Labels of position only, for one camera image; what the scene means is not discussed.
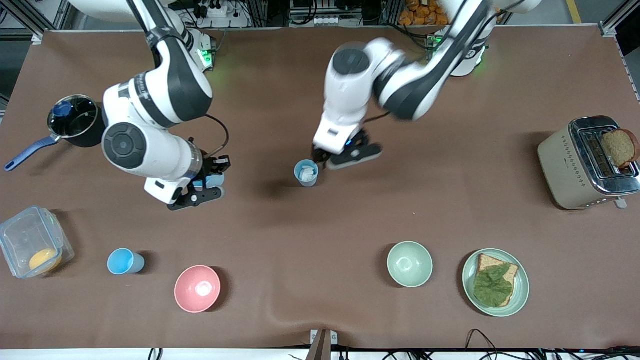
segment green leafy vegetable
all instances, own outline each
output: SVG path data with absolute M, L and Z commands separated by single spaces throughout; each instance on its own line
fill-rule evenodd
M 488 307 L 499 307 L 513 291 L 510 282 L 503 278 L 511 264 L 489 266 L 476 275 L 474 295 Z

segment beige toaster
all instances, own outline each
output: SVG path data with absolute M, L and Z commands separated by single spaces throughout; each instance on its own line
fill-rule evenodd
M 586 209 L 613 202 L 623 209 L 627 207 L 623 197 L 640 191 L 637 163 L 620 169 L 602 147 L 602 135 L 618 128 L 606 116 L 575 119 L 540 144 L 542 170 L 562 208 Z

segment brown table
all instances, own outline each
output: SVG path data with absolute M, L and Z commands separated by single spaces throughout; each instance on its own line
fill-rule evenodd
M 561 211 L 536 156 L 550 133 L 586 115 L 640 133 L 614 40 L 596 27 L 496 29 L 480 67 L 449 80 L 423 119 L 367 126 L 385 146 L 380 159 L 300 188 L 292 167 L 309 155 L 333 51 L 380 36 L 414 49 L 392 29 L 227 34 L 208 75 L 210 113 L 231 132 L 221 201 L 169 212 L 100 147 L 63 143 L 2 172 L 0 220 L 34 204 L 51 209 L 76 258 L 29 280 L 2 261 L 0 347 L 281 347 L 318 327 L 369 348 L 457 348 L 471 328 L 498 347 L 639 343 L 640 197 L 625 211 Z M 2 161 L 47 135 L 58 99 L 100 99 L 152 64 L 141 33 L 46 34 L 0 127 Z M 172 131 L 204 149 L 223 139 L 208 119 Z M 420 288 L 399 288 L 386 273 L 386 253 L 402 240 L 433 256 Z M 119 247 L 144 252 L 144 274 L 109 274 Z M 529 274 L 531 296 L 515 316 L 482 315 L 461 289 L 465 258 L 486 247 L 512 253 Z M 173 299 L 176 278 L 195 264 L 213 266 L 224 284 L 198 315 Z

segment toast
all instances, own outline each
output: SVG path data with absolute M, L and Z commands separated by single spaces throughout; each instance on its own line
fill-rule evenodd
M 625 168 L 640 158 L 640 143 L 629 130 L 617 129 L 602 135 L 602 147 L 618 168 Z
M 502 260 L 498 260 L 496 258 L 492 258 L 489 255 L 484 255 L 484 254 L 480 254 L 480 256 L 478 257 L 478 270 L 476 272 L 479 273 L 480 271 L 488 268 L 489 266 L 495 266 L 495 265 L 503 265 L 506 264 L 506 261 L 502 261 Z M 511 286 L 515 289 L 515 279 L 516 279 L 516 273 L 518 272 L 518 265 L 514 265 L 511 264 L 511 266 L 509 267 L 509 270 L 507 271 L 506 274 L 504 274 L 504 276 L 502 277 L 503 279 L 507 280 Z M 511 301 L 511 296 L 513 296 L 513 291 L 511 291 L 511 294 L 509 294 L 509 297 L 507 298 L 507 300 L 505 300 L 503 303 L 500 304 L 500 306 L 498 307 L 505 307 L 509 304 L 509 301 Z

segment pot handle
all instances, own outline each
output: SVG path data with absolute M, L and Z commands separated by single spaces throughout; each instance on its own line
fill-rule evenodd
M 35 143 L 32 143 L 31 146 L 22 151 L 18 156 L 13 158 L 13 160 L 9 161 L 4 166 L 4 171 L 12 171 L 17 168 L 24 160 L 27 160 L 31 155 L 35 154 L 36 151 L 42 149 L 43 147 L 56 145 L 60 141 L 60 137 L 56 135 L 47 136 L 44 139 L 38 140 Z

